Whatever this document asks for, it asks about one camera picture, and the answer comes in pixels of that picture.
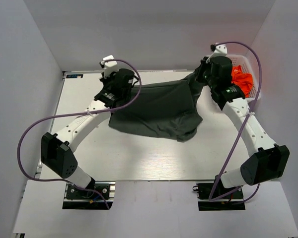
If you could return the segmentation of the dark grey t-shirt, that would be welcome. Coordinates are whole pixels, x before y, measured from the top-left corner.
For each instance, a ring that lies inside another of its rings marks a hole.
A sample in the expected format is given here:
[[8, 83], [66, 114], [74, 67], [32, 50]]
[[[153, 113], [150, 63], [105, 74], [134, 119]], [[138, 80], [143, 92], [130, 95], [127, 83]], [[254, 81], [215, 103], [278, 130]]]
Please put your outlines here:
[[186, 142], [197, 133], [202, 117], [197, 101], [205, 86], [194, 73], [176, 81], [136, 86], [140, 94], [128, 107], [112, 114], [109, 127], [119, 132]]

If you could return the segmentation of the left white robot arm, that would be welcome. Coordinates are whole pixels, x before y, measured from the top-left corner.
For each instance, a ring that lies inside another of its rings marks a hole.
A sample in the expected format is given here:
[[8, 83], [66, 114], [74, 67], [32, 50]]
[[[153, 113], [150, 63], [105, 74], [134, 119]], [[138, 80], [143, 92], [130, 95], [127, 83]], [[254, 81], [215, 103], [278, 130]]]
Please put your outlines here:
[[95, 180], [79, 167], [74, 152], [80, 143], [103, 121], [109, 112], [92, 114], [92, 111], [114, 109], [130, 101], [135, 73], [119, 69], [107, 78], [101, 78], [103, 88], [86, 107], [85, 114], [78, 116], [55, 134], [45, 133], [41, 140], [41, 162], [62, 179], [78, 186], [85, 198], [94, 195]]

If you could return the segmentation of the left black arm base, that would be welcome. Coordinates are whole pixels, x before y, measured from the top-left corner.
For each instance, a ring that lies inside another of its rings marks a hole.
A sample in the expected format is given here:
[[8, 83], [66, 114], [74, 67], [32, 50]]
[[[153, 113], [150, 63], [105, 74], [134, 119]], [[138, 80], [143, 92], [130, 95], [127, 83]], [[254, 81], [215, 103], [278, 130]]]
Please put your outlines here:
[[[98, 191], [111, 208], [115, 196], [114, 181], [96, 182], [94, 190]], [[64, 210], [107, 210], [107, 205], [98, 193], [76, 189], [72, 184], [67, 183], [63, 206]]]

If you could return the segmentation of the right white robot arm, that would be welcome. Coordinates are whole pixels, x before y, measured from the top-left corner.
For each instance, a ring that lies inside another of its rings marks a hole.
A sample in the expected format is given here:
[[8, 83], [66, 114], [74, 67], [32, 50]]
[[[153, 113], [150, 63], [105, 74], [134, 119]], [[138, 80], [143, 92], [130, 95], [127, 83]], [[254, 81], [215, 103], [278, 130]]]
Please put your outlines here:
[[279, 146], [260, 125], [245, 94], [232, 83], [231, 71], [229, 58], [204, 57], [196, 74], [196, 80], [209, 86], [213, 101], [238, 130], [249, 155], [240, 168], [223, 173], [214, 185], [215, 194], [221, 198], [231, 194], [233, 187], [280, 178], [290, 155], [287, 146]]

